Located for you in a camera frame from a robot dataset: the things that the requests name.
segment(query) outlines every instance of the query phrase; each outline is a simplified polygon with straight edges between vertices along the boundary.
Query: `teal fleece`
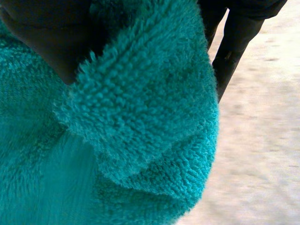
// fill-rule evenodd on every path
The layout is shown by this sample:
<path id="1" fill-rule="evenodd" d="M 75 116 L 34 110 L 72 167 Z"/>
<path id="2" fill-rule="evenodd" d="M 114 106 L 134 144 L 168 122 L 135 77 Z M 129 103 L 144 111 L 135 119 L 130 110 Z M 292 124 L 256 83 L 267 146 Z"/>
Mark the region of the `teal fleece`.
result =
<path id="1" fill-rule="evenodd" d="M 0 24 L 0 224 L 172 225 L 201 199 L 216 80 L 195 0 L 98 0 L 66 86 Z"/>

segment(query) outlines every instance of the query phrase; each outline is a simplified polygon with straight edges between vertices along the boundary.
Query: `teal fabric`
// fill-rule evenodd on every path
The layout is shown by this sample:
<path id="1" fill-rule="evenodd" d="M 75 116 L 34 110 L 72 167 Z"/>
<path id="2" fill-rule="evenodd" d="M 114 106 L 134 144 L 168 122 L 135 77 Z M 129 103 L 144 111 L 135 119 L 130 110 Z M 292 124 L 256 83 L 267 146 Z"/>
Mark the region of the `teal fabric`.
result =
<path id="1" fill-rule="evenodd" d="M 98 0 L 66 86 L 0 25 L 0 224 L 171 225 L 201 199 L 218 98 L 195 0 Z"/>

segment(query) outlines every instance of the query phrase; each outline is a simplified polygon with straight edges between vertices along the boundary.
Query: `fuzzy texture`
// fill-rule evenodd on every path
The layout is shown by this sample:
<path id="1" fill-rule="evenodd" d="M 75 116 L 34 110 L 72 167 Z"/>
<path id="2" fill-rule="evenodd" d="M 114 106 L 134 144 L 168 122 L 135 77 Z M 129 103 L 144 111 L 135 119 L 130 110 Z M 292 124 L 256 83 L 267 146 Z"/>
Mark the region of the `fuzzy texture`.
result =
<path id="1" fill-rule="evenodd" d="M 0 24 L 0 224 L 172 225 L 218 135 L 195 0 L 97 0 L 109 42 L 66 86 Z"/>

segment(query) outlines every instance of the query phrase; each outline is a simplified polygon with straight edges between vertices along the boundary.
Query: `black object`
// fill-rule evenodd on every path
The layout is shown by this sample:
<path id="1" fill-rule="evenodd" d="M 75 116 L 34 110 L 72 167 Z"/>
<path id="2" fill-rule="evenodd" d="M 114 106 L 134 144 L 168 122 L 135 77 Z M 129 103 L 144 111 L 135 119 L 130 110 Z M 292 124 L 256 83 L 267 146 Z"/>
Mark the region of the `black object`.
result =
<path id="1" fill-rule="evenodd" d="M 65 84 L 75 82 L 88 55 L 91 0 L 0 0 L 0 18 L 16 38 L 39 54 Z"/>
<path id="2" fill-rule="evenodd" d="M 219 102 L 249 42 L 264 20 L 278 14 L 287 0 L 198 0 L 208 40 L 208 50 L 217 27 L 229 8 L 224 37 L 212 63 Z"/>

